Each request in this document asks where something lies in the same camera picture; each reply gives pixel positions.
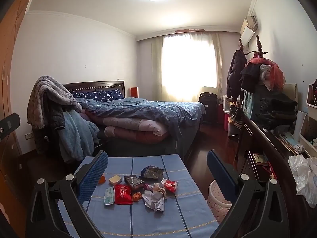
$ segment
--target white wall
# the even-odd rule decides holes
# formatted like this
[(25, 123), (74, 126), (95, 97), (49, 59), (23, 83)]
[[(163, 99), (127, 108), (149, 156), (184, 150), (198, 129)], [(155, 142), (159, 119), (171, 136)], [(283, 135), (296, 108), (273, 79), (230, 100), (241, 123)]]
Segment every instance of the white wall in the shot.
[[(256, 34), (268, 52), (264, 57), (279, 65), (287, 83), (298, 84), (303, 110), (308, 85), (317, 78), (316, 29), (298, 0), (257, 0), (254, 14), (259, 23)], [(255, 35), (249, 50), (257, 51)]]
[(136, 86), (136, 41), (106, 24), (69, 14), (27, 14), (13, 51), (10, 95), (23, 153), (35, 149), (27, 105), (35, 81), (50, 75), (60, 83), (125, 80), (126, 95)]
[[(235, 32), (219, 32), (222, 49), (222, 94), (226, 94), (227, 74), (234, 52), (239, 49), (240, 34)], [(153, 92), (152, 49), (151, 39), (137, 42), (137, 84), (139, 96), (152, 100)]]

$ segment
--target suitcase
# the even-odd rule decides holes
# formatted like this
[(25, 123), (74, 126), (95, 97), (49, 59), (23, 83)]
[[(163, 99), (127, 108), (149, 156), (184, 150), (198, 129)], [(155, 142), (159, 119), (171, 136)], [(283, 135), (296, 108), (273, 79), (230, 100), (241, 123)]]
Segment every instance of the suitcase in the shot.
[(209, 92), (200, 94), (199, 102), (205, 107), (206, 113), (202, 116), (203, 123), (216, 124), (217, 122), (217, 95)]

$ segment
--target white curtain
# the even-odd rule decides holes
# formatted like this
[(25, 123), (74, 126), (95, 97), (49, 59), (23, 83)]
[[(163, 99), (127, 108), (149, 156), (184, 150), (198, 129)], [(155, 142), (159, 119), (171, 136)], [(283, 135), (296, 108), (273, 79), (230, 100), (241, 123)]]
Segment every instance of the white curtain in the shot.
[(201, 92), (219, 94), (221, 53), (215, 32), (190, 32), (152, 41), (153, 98), (198, 101)]

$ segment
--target electrical outlet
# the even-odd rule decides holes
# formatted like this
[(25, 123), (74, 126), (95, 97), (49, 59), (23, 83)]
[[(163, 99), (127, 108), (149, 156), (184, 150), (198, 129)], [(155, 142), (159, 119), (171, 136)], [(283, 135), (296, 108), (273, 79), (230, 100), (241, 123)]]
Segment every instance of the electrical outlet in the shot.
[(28, 133), (28, 134), (26, 134), (26, 135), (24, 135), (24, 136), (25, 136), (25, 139), (26, 139), (26, 140), (32, 139), (32, 138), (34, 137), (32, 132), (31, 132), (31, 133)]

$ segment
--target window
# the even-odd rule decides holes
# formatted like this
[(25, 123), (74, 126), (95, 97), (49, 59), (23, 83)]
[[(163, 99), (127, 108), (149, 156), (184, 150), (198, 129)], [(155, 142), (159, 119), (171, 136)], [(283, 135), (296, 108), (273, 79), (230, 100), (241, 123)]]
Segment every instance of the window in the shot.
[(177, 101), (196, 101), (202, 87), (217, 87), (216, 55), (210, 33), (164, 37), (162, 86)]

